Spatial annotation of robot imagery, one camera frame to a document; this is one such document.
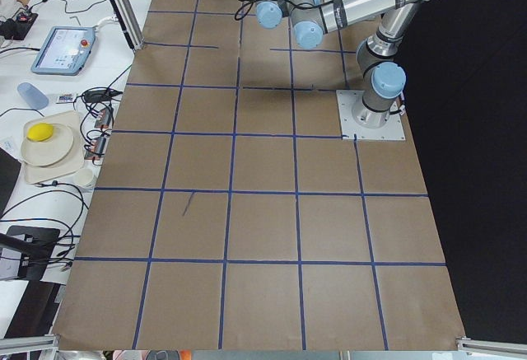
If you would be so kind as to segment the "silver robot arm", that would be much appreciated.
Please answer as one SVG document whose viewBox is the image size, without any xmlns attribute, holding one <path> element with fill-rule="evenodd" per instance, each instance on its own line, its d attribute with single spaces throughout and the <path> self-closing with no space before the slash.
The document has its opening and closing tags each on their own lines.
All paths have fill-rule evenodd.
<svg viewBox="0 0 527 360">
<path fill-rule="evenodd" d="M 406 83 L 394 62 L 399 46 L 420 6 L 433 0 L 246 0 L 256 7 L 258 23 L 267 29 L 288 19 L 296 43 L 318 47 L 330 33 L 352 29 L 364 37 L 356 49 L 365 90 L 351 116 L 363 128 L 380 129 L 391 115 Z"/>
</svg>

